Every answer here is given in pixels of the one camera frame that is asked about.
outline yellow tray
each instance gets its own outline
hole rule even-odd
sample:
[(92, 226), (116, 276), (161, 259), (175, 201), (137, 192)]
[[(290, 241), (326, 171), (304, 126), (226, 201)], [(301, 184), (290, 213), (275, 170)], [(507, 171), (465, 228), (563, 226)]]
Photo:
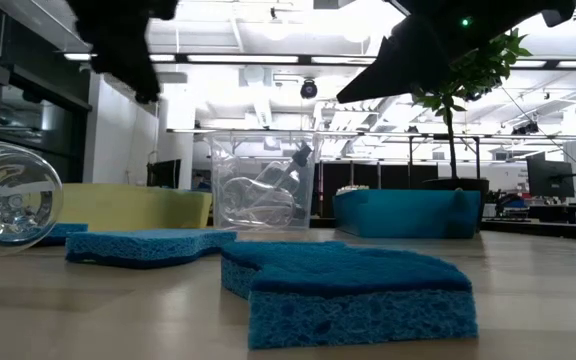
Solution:
[(205, 228), (212, 195), (119, 184), (64, 184), (63, 223), (90, 231)]

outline potted plant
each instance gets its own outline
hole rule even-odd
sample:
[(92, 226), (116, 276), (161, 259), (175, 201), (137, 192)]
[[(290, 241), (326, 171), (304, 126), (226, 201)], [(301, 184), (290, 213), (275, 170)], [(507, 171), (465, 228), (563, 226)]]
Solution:
[(433, 89), (417, 88), (413, 92), (414, 104), (435, 111), (435, 116), (441, 116), (448, 127), (448, 142), (450, 144), (451, 177), (447, 179), (430, 180), (424, 184), (427, 189), (477, 190), (481, 192), (482, 205), (479, 220), (483, 213), (485, 196), (489, 183), (485, 179), (467, 179), (457, 176), (457, 159), (455, 156), (455, 139), (453, 131), (453, 111), (466, 111), (455, 104), (455, 98), (466, 102), (476, 101), (501, 85), (501, 78), (508, 79), (510, 66), (517, 62), (519, 56), (532, 54), (520, 47), (526, 35), (519, 36), (519, 30), (501, 34), (485, 45), (466, 54), (451, 65), (449, 76)]

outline plastic container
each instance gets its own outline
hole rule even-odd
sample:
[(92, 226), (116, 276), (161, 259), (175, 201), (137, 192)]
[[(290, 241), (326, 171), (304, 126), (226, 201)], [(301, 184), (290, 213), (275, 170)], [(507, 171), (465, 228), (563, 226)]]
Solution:
[(337, 228), (366, 238), (469, 239), (478, 191), (355, 190), (335, 196)]
[(211, 147), (214, 226), (242, 231), (310, 225), (318, 137), (304, 132), (215, 132)]

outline plant stem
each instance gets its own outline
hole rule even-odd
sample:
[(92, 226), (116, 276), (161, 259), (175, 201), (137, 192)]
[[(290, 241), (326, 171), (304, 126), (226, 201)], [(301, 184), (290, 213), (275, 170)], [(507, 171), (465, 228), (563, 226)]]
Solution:
[(452, 130), (452, 109), (444, 102), (446, 107), (446, 126), (448, 126), (448, 143), (450, 144), (450, 174), (457, 178), (457, 156), (455, 155), (455, 132)]

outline computer monitor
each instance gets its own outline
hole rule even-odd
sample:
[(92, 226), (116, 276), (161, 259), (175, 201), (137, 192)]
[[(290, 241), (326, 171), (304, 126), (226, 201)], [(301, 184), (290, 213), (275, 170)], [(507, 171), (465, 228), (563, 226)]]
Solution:
[(575, 197), (572, 165), (567, 162), (527, 159), (530, 195)]
[(149, 187), (165, 187), (170, 189), (179, 188), (181, 160), (170, 160), (148, 164), (147, 169), (147, 185)]

